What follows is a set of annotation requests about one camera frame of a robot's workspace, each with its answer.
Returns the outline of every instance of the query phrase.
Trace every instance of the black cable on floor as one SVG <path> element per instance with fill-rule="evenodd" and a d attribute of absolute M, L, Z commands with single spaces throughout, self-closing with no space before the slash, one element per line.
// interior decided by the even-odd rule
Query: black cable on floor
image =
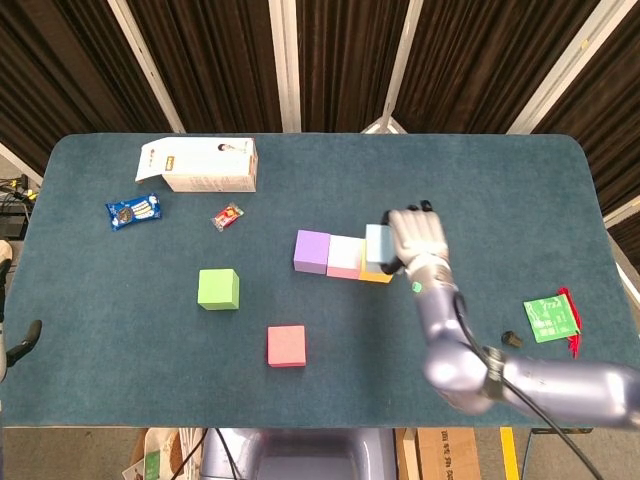
<path fill-rule="evenodd" d="M 464 304 L 464 298 L 462 297 L 462 294 L 460 292 L 456 292 L 453 297 L 453 309 L 456 314 L 456 319 L 460 324 L 460 328 L 462 329 L 462 333 L 464 334 L 465 338 L 469 342 L 469 348 L 473 353 L 475 353 L 478 356 L 480 360 L 482 360 L 482 362 L 485 365 L 488 366 L 489 358 L 487 356 L 487 353 L 484 351 L 482 347 L 480 347 L 480 345 L 478 344 L 476 339 L 473 337 L 473 335 L 471 334 L 471 331 L 469 330 L 469 327 L 466 324 L 465 315 L 464 315 L 466 308 Z M 564 441 L 564 443 L 566 443 L 569 446 L 569 448 L 573 450 L 573 453 L 575 453 L 578 456 L 578 458 L 582 461 L 584 466 L 589 469 L 589 471 L 594 476 L 594 478 L 596 478 L 597 480 L 604 480 L 604 478 L 602 477 L 600 472 L 598 472 L 598 469 L 595 467 L 595 465 L 591 463 L 591 460 L 587 458 L 587 456 L 582 452 L 582 450 L 580 450 L 580 448 L 578 448 L 578 446 L 574 443 L 574 441 L 571 440 L 569 436 L 562 431 L 562 429 L 544 412 L 544 410 L 542 410 L 542 408 L 538 406 L 538 404 L 531 397 L 529 397 L 529 395 L 524 393 L 522 390 L 516 387 L 513 383 L 511 383 L 509 380 L 504 378 L 504 376 L 502 377 L 502 383 L 511 392 L 513 392 L 513 394 L 516 397 L 518 397 L 525 405 L 527 405 L 536 415 L 538 415 L 542 420 L 544 420 L 547 423 L 547 425 L 551 427 L 551 429 Z"/>
<path fill-rule="evenodd" d="M 522 479 L 527 478 L 527 464 L 529 463 L 529 452 L 531 451 L 531 442 L 533 441 L 533 430 L 529 429 L 529 438 L 527 438 L 527 447 L 524 450 L 524 460 L 522 460 Z"/>
<path fill-rule="evenodd" d="M 218 437 L 220 437 L 220 441 L 222 442 L 222 447 L 224 448 L 225 453 L 227 454 L 227 460 L 229 460 L 229 466 L 231 467 L 231 474 L 233 475 L 233 480 L 238 480 L 238 477 L 236 476 L 236 472 L 237 475 L 240 475 L 242 477 L 242 475 L 240 474 L 240 470 L 238 470 L 238 466 L 236 465 L 236 462 L 233 460 L 233 457 L 231 456 L 231 451 L 229 450 L 229 447 L 227 445 L 226 440 L 224 439 L 224 436 L 222 435 L 222 432 L 220 431 L 219 428 L 216 428 L 216 433 L 218 434 Z"/>

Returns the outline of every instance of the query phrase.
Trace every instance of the purple block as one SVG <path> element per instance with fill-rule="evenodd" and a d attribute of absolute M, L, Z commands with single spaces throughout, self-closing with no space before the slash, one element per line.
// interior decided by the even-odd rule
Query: purple block
<path fill-rule="evenodd" d="M 309 230 L 298 230 L 293 266 L 297 272 L 327 273 L 331 235 Z"/>

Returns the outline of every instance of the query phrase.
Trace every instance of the white pole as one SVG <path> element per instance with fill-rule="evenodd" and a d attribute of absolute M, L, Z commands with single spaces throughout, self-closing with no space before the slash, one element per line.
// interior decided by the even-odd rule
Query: white pole
<path fill-rule="evenodd" d="M 182 125 L 182 120 L 180 120 L 180 116 L 178 115 L 178 111 L 171 100 L 167 87 L 162 81 L 160 72 L 158 72 L 158 68 L 153 61 L 153 57 L 151 56 L 149 48 L 144 41 L 144 37 L 138 28 L 135 18 L 133 17 L 133 13 L 131 13 L 127 0 L 107 1 L 109 2 L 109 6 L 122 29 L 122 33 L 124 33 L 124 36 L 129 42 L 131 51 L 135 55 L 136 60 L 138 60 L 138 64 L 140 65 L 144 76 L 147 78 L 147 82 L 149 82 L 149 86 L 151 87 L 156 100 L 158 100 L 158 103 L 160 104 L 160 108 L 167 117 L 171 129 L 175 133 L 185 133 L 186 130 Z"/>
<path fill-rule="evenodd" d="M 560 55 L 507 133 L 531 133 L 616 29 L 636 0 L 602 0 Z"/>
<path fill-rule="evenodd" d="M 609 229 L 637 213 L 640 213 L 640 195 L 606 215 L 604 217 L 604 226 Z"/>
<path fill-rule="evenodd" d="M 416 34 L 422 4 L 423 0 L 410 0 L 409 7 L 407 8 L 407 16 L 404 19 L 404 27 L 402 27 L 402 35 L 400 36 L 396 59 L 393 63 L 393 72 L 391 73 L 391 80 L 389 81 L 387 98 L 384 101 L 382 117 L 376 121 L 379 122 L 378 131 L 380 132 L 387 131 L 391 115 L 396 108 L 396 101 L 398 100 L 398 94 L 402 86 L 404 72 L 407 69 L 407 60 L 409 59 L 409 53 L 411 53 L 411 45 L 413 45 L 413 37 Z"/>
<path fill-rule="evenodd" d="M 276 61 L 282 131 L 296 133 L 302 131 L 296 1 L 269 0 L 269 16 Z"/>

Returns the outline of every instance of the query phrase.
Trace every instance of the red object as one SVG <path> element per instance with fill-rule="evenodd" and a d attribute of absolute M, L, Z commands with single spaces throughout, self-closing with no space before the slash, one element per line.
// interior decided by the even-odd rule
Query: red object
<path fill-rule="evenodd" d="M 219 231 L 223 231 L 242 215 L 244 215 L 244 212 L 238 208 L 235 203 L 230 203 L 221 210 L 220 213 L 213 217 L 211 221 Z"/>
<path fill-rule="evenodd" d="M 304 367 L 307 364 L 304 325 L 267 328 L 267 363 L 271 367 Z"/>
<path fill-rule="evenodd" d="M 560 287 L 558 289 L 558 295 L 564 295 L 565 297 L 567 297 L 567 300 L 569 301 L 569 307 L 571 307 L 573 318 L 576 319 L 576 325 L 578 325 L 578 328 L 580 329 L 580 331 L 582 331 L 582 319 L 580 318 L 580 314 L 578 313 L 576 304 L 573 303 L 571 292 L 569 292 L 569 289 L 567 287 Z M 582 342 L 582 335 L 578 333 L 576 335 L 567 337 L 567 340 L 569 340 L 569 350 L 573 354 L 573 358 L 578 358 L 578 355 L 580 354 L 580 343 Z"/>

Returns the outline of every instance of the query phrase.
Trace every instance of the blue snack package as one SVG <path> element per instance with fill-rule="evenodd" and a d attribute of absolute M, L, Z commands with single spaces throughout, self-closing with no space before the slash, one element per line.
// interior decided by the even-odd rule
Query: blue snack package
<path fill-rule="evenodd" d="M 111 230 L 114 232 L 130 223 L 144 222 L 162 218 L 160 202 L 155 193 L 134 198 L 126 202 L 105 203 L 111 218 Z"/>

